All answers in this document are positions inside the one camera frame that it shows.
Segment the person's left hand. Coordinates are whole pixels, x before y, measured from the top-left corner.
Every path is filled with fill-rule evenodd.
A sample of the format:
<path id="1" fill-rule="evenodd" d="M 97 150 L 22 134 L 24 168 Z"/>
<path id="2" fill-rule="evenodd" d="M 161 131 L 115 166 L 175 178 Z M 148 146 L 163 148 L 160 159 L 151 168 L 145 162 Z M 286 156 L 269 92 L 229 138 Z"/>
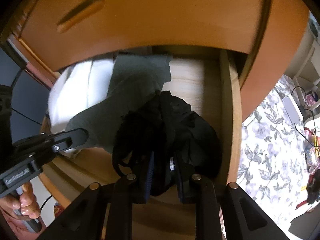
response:
<path id="1" fill-rule="evenodd" d="M 18 199 L 12 195 L 1 198 L 1 209 L 12 218 L 17 220 L 37 219 L 41 215 L 39 204 L 33 186 L 30 182 L 22 185 L 23 193 Z"/>

